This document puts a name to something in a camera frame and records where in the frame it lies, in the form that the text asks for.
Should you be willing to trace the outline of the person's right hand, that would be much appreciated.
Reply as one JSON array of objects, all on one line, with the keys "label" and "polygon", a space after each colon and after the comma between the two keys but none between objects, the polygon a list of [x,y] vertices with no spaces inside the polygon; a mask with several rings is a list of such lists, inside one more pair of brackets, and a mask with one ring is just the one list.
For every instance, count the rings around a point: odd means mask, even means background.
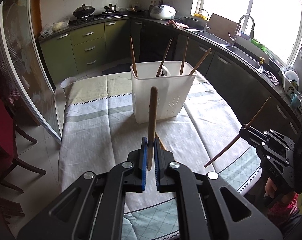
[{"label": "person's right hand", "polygon": [[265,196],[266,197],[274,198],[276,190],[277,190],[276,185],[273,183],[273,181],[271,180],[271,178],[268,178],[267,182],[265,184]]}]

